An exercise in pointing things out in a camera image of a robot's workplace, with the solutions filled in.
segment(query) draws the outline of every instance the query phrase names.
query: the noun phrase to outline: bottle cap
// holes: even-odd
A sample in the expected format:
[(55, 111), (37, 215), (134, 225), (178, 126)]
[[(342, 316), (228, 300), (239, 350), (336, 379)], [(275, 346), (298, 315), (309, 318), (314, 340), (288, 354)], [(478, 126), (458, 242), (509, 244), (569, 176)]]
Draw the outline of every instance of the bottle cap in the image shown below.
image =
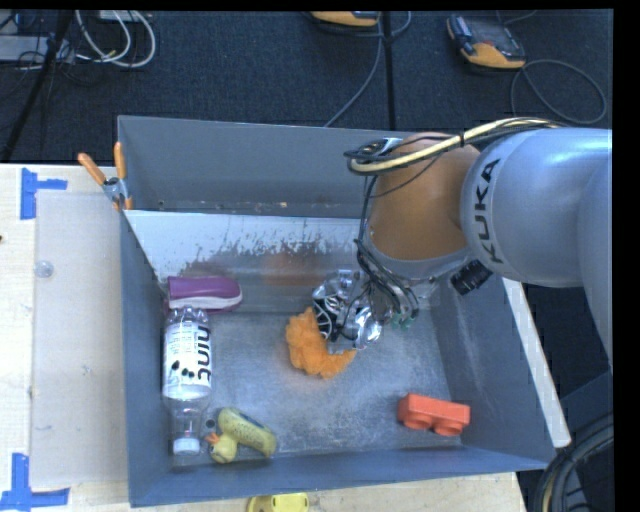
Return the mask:
[(179, 437), (173, 441), (173, 453), (176, 455), (198, 455), (200, 441), (195, 437)]

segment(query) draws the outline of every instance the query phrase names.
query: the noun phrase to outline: kuka logo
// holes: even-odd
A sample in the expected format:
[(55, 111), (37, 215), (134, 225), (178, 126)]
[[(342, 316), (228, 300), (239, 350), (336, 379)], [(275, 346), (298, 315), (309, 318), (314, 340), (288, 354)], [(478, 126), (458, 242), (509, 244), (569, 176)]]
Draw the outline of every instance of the kuka logo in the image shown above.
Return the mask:
[(493, 241), (491, 240), (491, 230), (489, 229), (490, 220), (487, 220), (487, 205), (484, 203), (484, 200), (487, 197), (489, 187), (491, 186), (491, 172), (499, 161), (500, 159), (498, 158), (493, 162), (489, 162), (484, 166), (484, 169), (482, 169), (480, 178), (482, 178), (486, 182), (486, 184), (480, 183), (476, 186), (476, 202), (473, 205), (473, 209), (476, 212), (474, 219), (477, 223), (480, 224), (478, 231), (480, 245), (487, 252), (487, 254), (489, 254), (491, 261), (493, 261), (494, 263), (503, 263), (503, 261), (496, 255), (496, 247), (495, 245), (493, 245)]

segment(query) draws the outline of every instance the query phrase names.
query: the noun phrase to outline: yellow object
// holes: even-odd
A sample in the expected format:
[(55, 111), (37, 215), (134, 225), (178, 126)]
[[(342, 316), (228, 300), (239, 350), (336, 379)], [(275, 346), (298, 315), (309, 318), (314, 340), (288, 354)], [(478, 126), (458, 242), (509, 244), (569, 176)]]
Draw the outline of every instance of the yellow object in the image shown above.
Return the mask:
[(307, 512), (309, 498), (305, 492), (274, 494), (251, 498), (247, 512)]
[(327, 351), (327, 341), (320, 332), (311, 307), (289, 319), (286, 338), (291, 364), (309, 375), (319, 374), (325, 379), (344, 371), (356, 355), (355, 350), (345, 350), (342, 354)]
[(276, 436), (269, 427), (250, 418), (235, 407), (225, 407), (218, 414), (221, 435), (209, 434), (209, 455), (220, 464), (236, 458), (238, 443), (258, 450), (265, 457), (276, 451)]
[(351, 25), (354, 27), (373, 27), (378, 23), (378, 16), (358, 17), (353, 11), (309, 11), (314, 18), (329, 23)]

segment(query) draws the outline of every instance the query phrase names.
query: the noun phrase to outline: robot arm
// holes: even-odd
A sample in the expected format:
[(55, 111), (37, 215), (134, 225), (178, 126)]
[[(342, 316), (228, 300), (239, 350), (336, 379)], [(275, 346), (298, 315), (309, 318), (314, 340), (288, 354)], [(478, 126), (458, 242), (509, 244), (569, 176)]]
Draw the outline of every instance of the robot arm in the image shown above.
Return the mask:
[(348, 152), (349, 169), (373, 177), (365, 264), (401, 277), (406, 288), (390, 287), (399, 295), (452, 272), (461, 293), (491, 273), (582, 286), (611, 360), (611, 139), (610, 130), (515, 118)]

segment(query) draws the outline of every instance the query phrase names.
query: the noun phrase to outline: orange block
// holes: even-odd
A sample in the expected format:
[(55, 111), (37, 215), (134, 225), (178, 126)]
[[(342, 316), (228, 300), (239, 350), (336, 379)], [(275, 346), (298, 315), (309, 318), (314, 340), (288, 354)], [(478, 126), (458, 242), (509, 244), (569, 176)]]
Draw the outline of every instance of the orange block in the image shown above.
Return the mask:
[(441, 436), (457, 436), (469, 424), (471, 408), (448, 400), (408, 393), (398, 402), (398, 421), (416, 430), (433, 429)]

